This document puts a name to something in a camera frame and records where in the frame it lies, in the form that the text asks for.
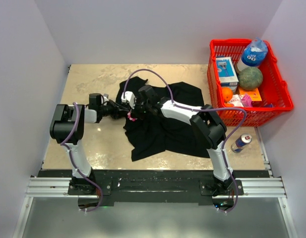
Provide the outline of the black garment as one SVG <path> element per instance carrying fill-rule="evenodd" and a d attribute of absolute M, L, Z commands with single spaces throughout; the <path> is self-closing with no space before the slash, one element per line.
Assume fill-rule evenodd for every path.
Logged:
<path fill-rule="evenodd" d="M 126 89 L 138 98 L 138 90 L 146 85 L 147 81 L 148 79 L 133 77 Z M 173 83 L 169 86 L 176 102 L 190 106 L 204 106 L 201 89 L 185 82 Z M 161 118 L 147 113 L 144 120 L 126 119 L 123 128 L 128 141 L 134 147 L 131 152 L 133 162 L 164 151 L 210 158 L 207 150 L 196 141 L 192 127 L 176 119 Z"/>

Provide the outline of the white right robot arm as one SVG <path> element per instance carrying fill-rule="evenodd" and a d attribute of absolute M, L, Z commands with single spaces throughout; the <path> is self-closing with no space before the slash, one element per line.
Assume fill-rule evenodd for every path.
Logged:
<path fill-rule="evenodd" d="M 172 94 L 170 98 L 160 97 L 150 85 L 140 88 L 139 94 L 140 97 L 137 98 L 127 91 L 122 97 L 122 101 L 131 108 L 130 115 L 138 118 L 150 112 L 190 125 L 197 142 L 207 150 L 213 165 L 213 196 L 232 193 L 237 196 L 238 185 L 224 148 L 227 128 L 215 109 L 210 105 L 196 107 L 178 103 Z"/>

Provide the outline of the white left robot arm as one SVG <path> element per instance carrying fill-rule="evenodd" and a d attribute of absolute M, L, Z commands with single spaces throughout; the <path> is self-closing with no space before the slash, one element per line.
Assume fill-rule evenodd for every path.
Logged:
<path fill-rule="evenodd" d="M 71 189 L 84 194 L 101 194 L 92 166 L 87 161 L 82 138 L 86 123 L 99 123 L 103 117 L 119 119 L 129 108 L 110 100 L 107 94 L 89 94 L 88 104 L 57 104 L 50 125 L 50 136 L 69 157 L 72 166 Z"/>

